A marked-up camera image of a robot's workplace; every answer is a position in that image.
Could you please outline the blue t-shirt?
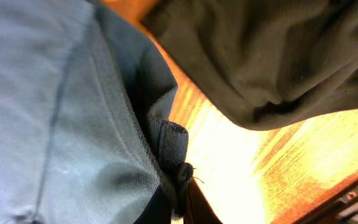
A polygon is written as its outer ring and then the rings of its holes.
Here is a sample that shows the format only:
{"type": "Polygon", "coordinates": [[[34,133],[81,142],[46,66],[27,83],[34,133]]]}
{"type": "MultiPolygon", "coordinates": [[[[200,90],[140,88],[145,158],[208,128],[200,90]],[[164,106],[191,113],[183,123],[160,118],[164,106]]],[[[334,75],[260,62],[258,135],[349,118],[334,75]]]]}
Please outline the blue t-shirt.
{"type": "Polygon", "coordinates": [[[100,1],[0,1],[0,223],[183,214],[188,133],[156,46],[100,1]]]}

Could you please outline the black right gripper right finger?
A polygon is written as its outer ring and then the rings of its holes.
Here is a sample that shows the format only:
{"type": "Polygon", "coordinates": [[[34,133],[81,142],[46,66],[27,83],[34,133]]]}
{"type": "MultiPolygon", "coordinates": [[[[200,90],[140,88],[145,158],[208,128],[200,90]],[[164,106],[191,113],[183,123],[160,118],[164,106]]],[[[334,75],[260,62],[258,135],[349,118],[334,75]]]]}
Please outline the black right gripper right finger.
{"type": "Polygon", "coordinates": [[[184,224],[222,224],[194,179],[186,192],[184,224]]]}

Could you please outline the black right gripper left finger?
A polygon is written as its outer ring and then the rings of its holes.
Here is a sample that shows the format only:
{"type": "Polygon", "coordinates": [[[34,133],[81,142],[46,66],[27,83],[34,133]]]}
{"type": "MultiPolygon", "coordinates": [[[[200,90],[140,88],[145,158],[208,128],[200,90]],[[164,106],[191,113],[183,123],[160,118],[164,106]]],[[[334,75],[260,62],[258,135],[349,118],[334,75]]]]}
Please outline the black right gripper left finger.
{"type": "Polygon", "coordinates": [[[172,206],[159,185],[134,224],[171,224],[172,206]]]}

